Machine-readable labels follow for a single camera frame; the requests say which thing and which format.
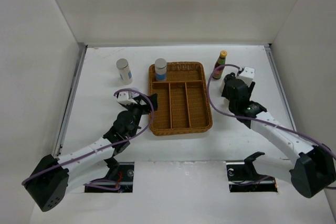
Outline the black cap white bottle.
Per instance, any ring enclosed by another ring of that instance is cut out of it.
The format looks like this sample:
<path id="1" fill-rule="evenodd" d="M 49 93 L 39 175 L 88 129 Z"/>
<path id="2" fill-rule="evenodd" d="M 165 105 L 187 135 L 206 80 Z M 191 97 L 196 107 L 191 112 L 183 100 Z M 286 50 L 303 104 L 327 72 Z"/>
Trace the black cap white bottle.
<path id="1" fill-rule="evenodd" d="M 219 89 L 220 92 L 221 92 L 221 93 L 223 92 L 223 90 L 224 90 L 224 86 L 225 86 L 225 84 L 226 84 L 227 81 L 232 80 L 232 79 L 235 79 L 235 78 L 236 78 L 236 75 L 235 75 L 234 72 L 231 72 L 231 73 L 227 74 L 227 75 L 223 78 L 222 84 L 221 84 L 220 89 Z"/>

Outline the silver-lid blue label jar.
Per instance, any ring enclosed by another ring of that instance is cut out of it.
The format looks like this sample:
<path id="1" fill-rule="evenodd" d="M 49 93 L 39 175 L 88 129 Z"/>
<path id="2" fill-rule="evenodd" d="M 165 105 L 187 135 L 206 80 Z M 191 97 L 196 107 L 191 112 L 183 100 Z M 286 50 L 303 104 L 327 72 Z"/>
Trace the silver-lid blue label jar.
<path id="1" fill-rule="evenodd" d="M 163 58 L 155 61 L 155 78 L 157 81 L 166 81 L 167 79 L 167 62 Z"/>

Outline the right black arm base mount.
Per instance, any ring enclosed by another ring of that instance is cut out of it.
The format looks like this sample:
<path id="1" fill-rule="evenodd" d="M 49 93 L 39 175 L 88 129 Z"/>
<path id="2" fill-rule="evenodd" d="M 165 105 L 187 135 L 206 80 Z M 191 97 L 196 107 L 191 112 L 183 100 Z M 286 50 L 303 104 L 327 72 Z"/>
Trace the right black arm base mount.
<path id="1" fill-rule="evenodd" d="M 264 154 L 255 152 L 243 161 L 226 163 L 228 186 L 231 193 L 278 192 L 276 180 L 271 176 L 257 173 L 253 165 L 253 162 Z"/>

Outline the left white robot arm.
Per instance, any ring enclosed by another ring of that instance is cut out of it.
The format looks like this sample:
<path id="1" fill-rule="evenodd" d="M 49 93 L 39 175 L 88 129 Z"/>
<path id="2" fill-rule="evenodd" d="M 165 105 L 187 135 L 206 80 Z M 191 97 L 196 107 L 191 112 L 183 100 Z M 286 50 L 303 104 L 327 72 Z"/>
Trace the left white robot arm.
<path id="1" fill-rule="evenodd" d="M 154 116 L 158 95 L 145 95 L 137 90 L 121 89 L 114 94 L 124 107 L 112 127 L 94 143 L 67 155 L 44 156 L 22 185 L 42 212 L 55 208 L 66 193 L 78 186 L 97 187 L 97 182 L 113 181 L 118 175 L 115 156 L 123 152 L 131 140 L 146 131 L 139 126 L 143 115 Z"/>

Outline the red sauce bottle yellow cap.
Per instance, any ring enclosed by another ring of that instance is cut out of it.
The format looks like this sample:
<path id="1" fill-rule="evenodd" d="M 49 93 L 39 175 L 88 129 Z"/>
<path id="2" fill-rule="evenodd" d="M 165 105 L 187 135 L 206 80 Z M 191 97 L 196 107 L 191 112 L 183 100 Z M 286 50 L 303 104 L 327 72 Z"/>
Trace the red sauce bottle yellow cap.
<path id="1" fill-rule="evenodd" d="M 227 51 L 222 50 L 219 54 L 219 57 L 214 65 L 213 79 L 218 80 L 222 77 L 223 69 L 218 69 L 219 66 L 222 66 L 226 63 Z"/>

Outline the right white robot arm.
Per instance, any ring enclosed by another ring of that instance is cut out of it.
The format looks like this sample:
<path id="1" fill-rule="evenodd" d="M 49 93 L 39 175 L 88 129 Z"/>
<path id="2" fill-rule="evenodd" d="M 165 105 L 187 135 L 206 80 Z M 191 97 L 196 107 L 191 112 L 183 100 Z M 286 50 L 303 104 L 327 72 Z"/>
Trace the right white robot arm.
<path id="1" fill-rule="evenodd" d="M 335 182 L 333 152 L 316 140 L 278 124 L 265 107 L 250 100 L 254 85 L 254 82 L 246 84 L 233 73 L 224 78 L 222 97 L 228 100 L 229 116 L 266 138 L 286 155 L 290 164 L 250 162 L 243 168 L 244 175 L 254 180 L 263 169 L 268 174 L 274 172 L 306 198 L 328 188 Z"/>

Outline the silver-lid white blue jar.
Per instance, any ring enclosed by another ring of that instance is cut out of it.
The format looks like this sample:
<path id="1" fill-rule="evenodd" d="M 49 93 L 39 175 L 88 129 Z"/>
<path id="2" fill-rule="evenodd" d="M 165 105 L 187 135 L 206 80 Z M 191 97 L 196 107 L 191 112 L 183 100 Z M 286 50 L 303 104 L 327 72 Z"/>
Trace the silver-lid white blue jar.
<path id="1" fill-rule="evenodd" d="M 120 78 L 125 85 L 132 83 L 132 73 L 129 67 L 129 63 L 126 59 L 119 59 L 116 62 L 116 67 L 119 71 Z"/>

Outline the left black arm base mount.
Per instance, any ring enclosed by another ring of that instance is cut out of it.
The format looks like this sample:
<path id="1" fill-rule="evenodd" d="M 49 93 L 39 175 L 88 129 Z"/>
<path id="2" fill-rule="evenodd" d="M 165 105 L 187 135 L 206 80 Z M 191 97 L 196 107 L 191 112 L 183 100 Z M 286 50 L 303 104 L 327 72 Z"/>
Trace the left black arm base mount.
<path id="1" fill-rule="evenodd" d="M 85 185 L 85 193 L 132 193 L 134 180 L 134 162 L 117 162 L 112 159 L 104 178 L 91 182 L 92 186 Z"/>

